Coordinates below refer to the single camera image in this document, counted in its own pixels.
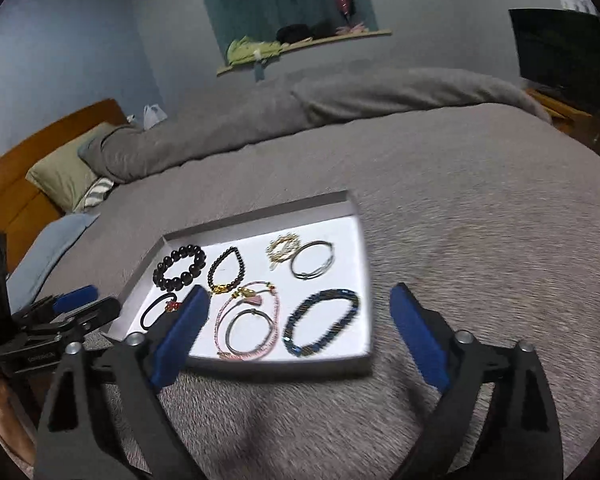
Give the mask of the person left hand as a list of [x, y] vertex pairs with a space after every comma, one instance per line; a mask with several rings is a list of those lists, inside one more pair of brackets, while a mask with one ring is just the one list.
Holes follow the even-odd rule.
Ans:
[[19, 399], [0, 379], [0, 445], [26, 479], [32, 479], [36, 459], [36, 437], [26, 415], [19, 414]]

